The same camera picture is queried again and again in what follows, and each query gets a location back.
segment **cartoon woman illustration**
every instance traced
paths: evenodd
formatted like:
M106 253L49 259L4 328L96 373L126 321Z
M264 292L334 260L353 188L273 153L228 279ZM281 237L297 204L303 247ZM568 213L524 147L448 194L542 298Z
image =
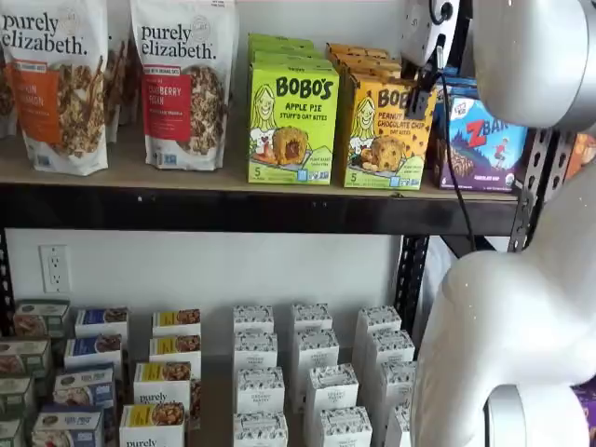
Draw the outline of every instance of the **cartoon woman illustration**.
M374 140L374 101L367 96L358 104L352 124L350 154L359 155L371 147Z
M275 106L273 89L267 84L260 86L254 95L251 112L251 147L263 159L275 159L273 154L273 133L278 125L273 111Z

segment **snack box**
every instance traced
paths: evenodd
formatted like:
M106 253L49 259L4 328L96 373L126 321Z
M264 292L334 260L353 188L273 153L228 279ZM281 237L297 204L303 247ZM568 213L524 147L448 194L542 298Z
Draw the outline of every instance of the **snack box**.
M369 333L362 385L362 400L369 411L374 407L374 391L381 365L393 361L412 361L413 353L412 339L406 331L384 329Z
M492 117L478 99L451 93L450 107L449 138L460 189L510 192L521 163L527 128ZM435 182L441 189L453 189L444 116L437 126Z
M369 447L373 428L363 407L321 410L312 447Z
M428 98L423 119L409 119L413 87L391 73L347 76L336 142L345 187L420 189L437 93Z
M21 300L14 315L15 334L20 337L63 338L68 336L68 300Z
M288 423L283 413L234 414L233 447L286 447Z
M377 399L371 416L374 427L372 439L375 446L382 447L385 443L391 409L399 405L409 405L412 401L415 376L415 361L397 361L381 365Z
M201 311L185 309L177 312L155 312L153 314L153 336L175 337L176 335L201 334Z
M275 333L237 332L234 338L234 378L240 370L278 366L278 336Z
M271 305L235 305L232 309L234 333L273 332L273 307Z
M315 423L320 418L321 410L348 408L356 406L358 397L358 379L350 364L313 368L308 372L305 406L305 440L308 445L316 440Z
M321 366L335 366L339 359L339 343L333 329L297 332L291 350L291 404L295 413L306 404L308 371Z
M125 307L108 309L81 309L76 313L74 336L120 335L122 348L129 342L129 310Z
M327 62L254 62L249 84L249 183L329 184L337 72Z
M103 447L102 409L47 405L37 416L32 437L33 445Z
M283 413L285 394L281 368L240 370L236 380L235 413Z
M50 374L51 368L48 338L0 339L0 376L30 374L41 380Z
M410 447L410 407L400 405L391 411L385 443L391 447Z
M201 378L200 335L152 338L149 342L149 361L188 362L192 379Z
M73 369L57 374L52 398L59 405L92 405L101 408L105 442L116 441L118 423L113 365Z
M360 379L364 378L364 360L366 359L366 347L368 334L382 329L399 331L401 318L398 311L391 305L378 305L374 307L363 307L358 312L356 320L356 334L354 335L354 346L352 348L352 365Z
M125 405L120 418L122 447L183 447L181 403Z
M0 421L0 445L3 447L25 447L22 419L9 418Z
M134 403L180 402L190 414L190 369L188 362L137 363L134 374Z

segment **electrical outlet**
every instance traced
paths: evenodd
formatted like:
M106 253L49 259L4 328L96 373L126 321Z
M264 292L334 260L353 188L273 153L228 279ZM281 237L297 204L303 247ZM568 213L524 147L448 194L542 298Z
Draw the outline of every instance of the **electrical outlet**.
M65 245L40 245L39 257L44 275L44 291L46 293L70 292L68 247Z

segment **small white box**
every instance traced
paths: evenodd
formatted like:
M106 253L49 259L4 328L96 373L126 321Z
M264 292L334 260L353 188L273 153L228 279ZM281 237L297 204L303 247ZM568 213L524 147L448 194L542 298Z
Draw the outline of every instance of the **small white box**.
M278 366L278 336L274 333L238 332L234 342L234 376L239 370Z
M232 313L234 332L273 332L273 307L270 305L235 305Z
M125 405L120 419L120 445L184 447L182 404Z
M236 385L235 413L280 413L286 387L281 368L240 370Z
M233 447L287 447L283 413L234 414Z
M180 402L190 414L190 369L188 362L137 363L134 374L134 403Z
M125 307L110 309L82 309L76 313L74 336L120 335L122 348L129 342L129 310Z
M321 410L316 432L313 447L369 447L373 428L364 407L351 407Z
M371 415L374 445L381 447L385 442L391 409L412 400L415 376L415 361L397 361L381 365L377 398Z
M305 408L308 370L337 365L339 343L333 329L297 332L291 352L291 406L299 413Z
M389 416L385 444L391 447L410 447L410 407L400 405Z
M352 365L325 366L308 372L305 406L305 440L314 446L315 423L321 410L356 406L358 379Z
M369 411L373 410L376 378L383 363L412 361L414 346L406 331L381 330L369 333L362 384L362 400Z
M366 347L368 334L371 332L390 329L399 331L401 319L398 311L390 305L379 305L376 307L365 307L358 312L356 321L356 334L354 336L354 347L352 349L352 364L354 371L360 381L364 378L364 360L366 359Z
M200 334L201 312L198 309L186 309L176 312L155 312L153 314L154 338Z
M177 337L152 338L149 342L149 361L188 362L190 376L201 378L201 337L179 335Z

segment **cranberry pecan granola bag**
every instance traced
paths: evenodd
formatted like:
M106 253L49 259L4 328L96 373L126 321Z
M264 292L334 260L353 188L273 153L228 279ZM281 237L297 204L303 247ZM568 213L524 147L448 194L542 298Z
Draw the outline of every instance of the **cranberry pecan granola bag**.
M232 0L131 0L142 63L146 162L222 166L237 39Z
M105 0L0 0L0 43L34 167L107 168Z

